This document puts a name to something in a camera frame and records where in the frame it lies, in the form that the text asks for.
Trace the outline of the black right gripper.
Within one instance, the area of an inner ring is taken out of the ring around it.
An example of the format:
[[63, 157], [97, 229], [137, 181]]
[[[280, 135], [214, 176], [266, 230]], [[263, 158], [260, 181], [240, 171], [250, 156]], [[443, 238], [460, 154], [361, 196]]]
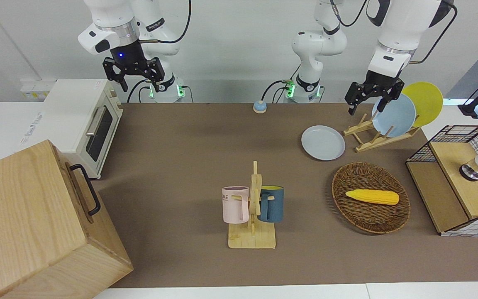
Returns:
[[123, 92], [127, 92], [126, 75], [142, 76], [152, 82], [156, 92], [164, 92], [165, 71], [158, 57], [147, 59], [137, 40], [126, 46], [111, 49], [112, 57], [105, 57], [103, 67], [108, 80], [119, 83]]

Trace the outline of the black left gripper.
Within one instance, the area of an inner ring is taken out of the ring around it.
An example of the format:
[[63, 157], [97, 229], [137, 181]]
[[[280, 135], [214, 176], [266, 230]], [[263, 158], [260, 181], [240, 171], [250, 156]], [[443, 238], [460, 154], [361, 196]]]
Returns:
[[354, 115], [357, 105], [370, 97], [381, 97], [381, 100], [377, 102], [377, 111], [382, 113], [389, 102], [400, 97], [404, 85], [404, 81], [398, 76], [391, 77], [368, 71], [364, 83], [351, 83], [344, 97], [349, 104], [349, 114]]

